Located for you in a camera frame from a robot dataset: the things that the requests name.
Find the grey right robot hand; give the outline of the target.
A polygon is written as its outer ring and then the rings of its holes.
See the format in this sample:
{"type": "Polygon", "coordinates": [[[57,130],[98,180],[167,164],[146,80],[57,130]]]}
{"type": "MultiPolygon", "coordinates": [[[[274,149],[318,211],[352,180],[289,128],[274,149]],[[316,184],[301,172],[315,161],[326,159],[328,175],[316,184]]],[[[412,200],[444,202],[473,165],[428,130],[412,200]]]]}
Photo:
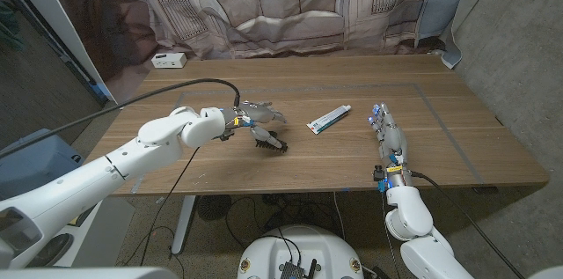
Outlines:
{"type": "Polygon", "coordinates": [[[368,118],[380,144],[379,155],[384,167],[407,165],[407,140],[402,128],[394,121],[388,106],[382,102],[373,106],[368,118]]]}

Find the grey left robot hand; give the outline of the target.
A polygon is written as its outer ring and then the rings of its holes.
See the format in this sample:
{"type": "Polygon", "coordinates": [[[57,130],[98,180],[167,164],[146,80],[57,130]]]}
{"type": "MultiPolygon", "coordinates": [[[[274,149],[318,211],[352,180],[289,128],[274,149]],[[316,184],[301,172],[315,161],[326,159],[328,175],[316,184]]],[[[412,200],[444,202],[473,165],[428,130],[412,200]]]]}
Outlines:
{"type": "Polygon", "coordinates": [[[285,117],[271,105],[271,102],[252,103],[244,101],[238,106],[222,109],[225,130],[218,138],[221,141],[226,141],[234,134],[235,128],[249,128],[257,147],[286,152],[288,145],[285,142],[278,140],[273,131],[265,130],[259,126],[260,123],[270,121],[287,122],[285,117]]]}

